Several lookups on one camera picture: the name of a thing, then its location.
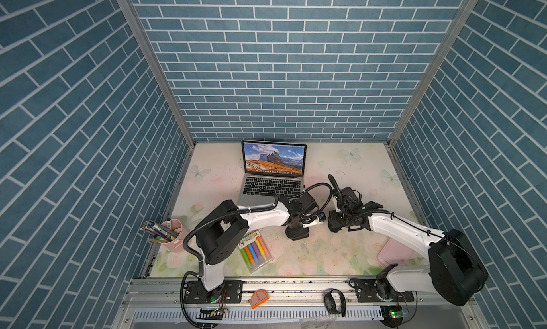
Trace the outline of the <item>silver laptop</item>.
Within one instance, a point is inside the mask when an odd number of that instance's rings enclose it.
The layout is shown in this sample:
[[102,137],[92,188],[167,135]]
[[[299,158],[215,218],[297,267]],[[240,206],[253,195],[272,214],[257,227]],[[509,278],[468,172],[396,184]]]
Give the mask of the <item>silver laptop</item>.
[[275,196],[302,192],[306,155],[304,144],[242,141],[244,179],[238,205],[266,205]]

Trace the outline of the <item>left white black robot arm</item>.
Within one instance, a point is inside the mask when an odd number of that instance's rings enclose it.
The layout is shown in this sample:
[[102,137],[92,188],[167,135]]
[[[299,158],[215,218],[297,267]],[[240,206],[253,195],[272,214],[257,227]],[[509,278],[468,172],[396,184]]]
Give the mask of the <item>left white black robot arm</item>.
[[198,260],[196,278],[206,291],[223,286],[224,261],[248,232],[275,226],[283,227],[293,241],[305,239],[310,226],[326,219],[324,209],[332,197],[332,186],[319,182],[295,195],[276,195],[267,205],[246,207],[232,200],[222,202],[182,242],[184,250]]

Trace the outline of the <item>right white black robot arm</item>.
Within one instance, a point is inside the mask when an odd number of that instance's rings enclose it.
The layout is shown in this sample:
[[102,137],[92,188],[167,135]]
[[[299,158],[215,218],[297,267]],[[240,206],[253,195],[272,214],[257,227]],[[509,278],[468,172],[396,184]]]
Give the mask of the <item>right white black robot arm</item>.
[[376,277],[375,287],[383,299],[396,293],[436,293],[456,306],[464,306],[480,292],[489,274],[466,234],[452,229],[443,232],[397,216],[375,202],[363,203],[350,187],[340,188],[333,175],[336,208],[329,214],[334,232],[367,230],[396,240],[424,258],[421,266],[392,263]]

